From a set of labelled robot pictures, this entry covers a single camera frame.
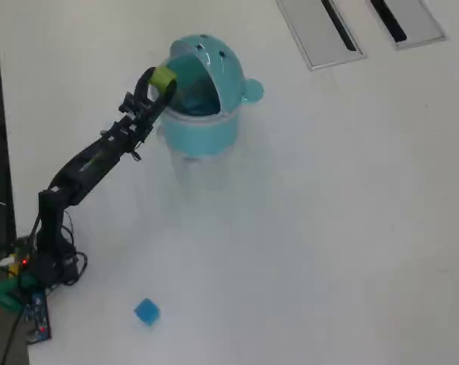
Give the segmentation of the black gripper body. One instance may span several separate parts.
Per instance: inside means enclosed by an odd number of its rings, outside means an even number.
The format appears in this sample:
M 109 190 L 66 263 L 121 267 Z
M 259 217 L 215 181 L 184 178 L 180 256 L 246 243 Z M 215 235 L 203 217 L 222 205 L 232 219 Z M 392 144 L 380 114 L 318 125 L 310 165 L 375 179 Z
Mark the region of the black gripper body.
M 143 143 L 153 129 L 153 125 L 144 122 L 146 105 L 136 103 L 135 99 L 124 99 L 119 107 L 123 114 L 107 132 L 109 152 L 132 152 L 139 143 Z

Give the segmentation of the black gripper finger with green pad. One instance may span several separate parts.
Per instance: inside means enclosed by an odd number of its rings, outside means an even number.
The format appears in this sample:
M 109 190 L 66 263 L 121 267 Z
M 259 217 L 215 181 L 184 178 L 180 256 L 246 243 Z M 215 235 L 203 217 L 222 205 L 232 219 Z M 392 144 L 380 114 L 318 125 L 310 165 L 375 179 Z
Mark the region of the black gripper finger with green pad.
M 156 91 L 155 98 L 149 97 L 149 92 L 154 89 Z M 146 111 L 144 112 L 144 122 L 147 125 L 153 125 L 159 116 L 163 113 L 165 108 L 168 107 L 171 100 L 176 94 L 177 83 L 176 80 L 171 80 L 168 84 L 160 88 L 158 83 L 153 80 L 147 82 L 147 91 L 145 93 Z
M 150 105 L 151 102 L 148 98 L 148 90 L 150 85 L 150 80 L 155 72 L 155 67 L 150 67 L 147 69 L 142 76 L 139 77 L 134 90 L 134 99 L 136 103 L 143 103 L 145 105 Z

